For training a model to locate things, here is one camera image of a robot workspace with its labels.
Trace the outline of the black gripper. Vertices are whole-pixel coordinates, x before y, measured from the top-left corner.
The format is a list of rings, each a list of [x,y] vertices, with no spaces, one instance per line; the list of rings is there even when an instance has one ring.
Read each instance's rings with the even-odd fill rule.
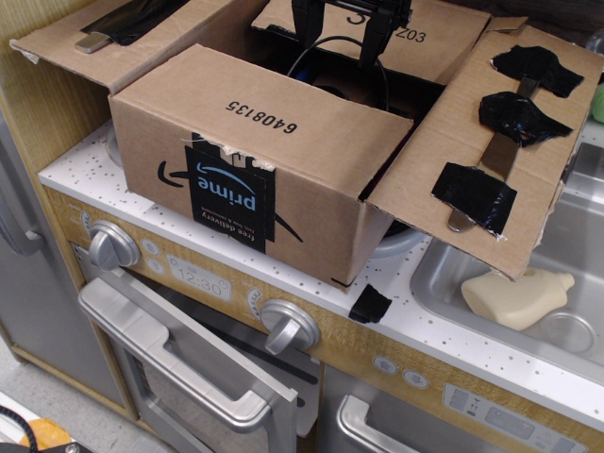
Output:
[[[362,69],[372,67],[384,52],[392,25],[407,23],[411,17],[411,0],[293,0],[295,35],[305,47],[311,47],[322,34],[326,4],[371,17],[361,44]]]

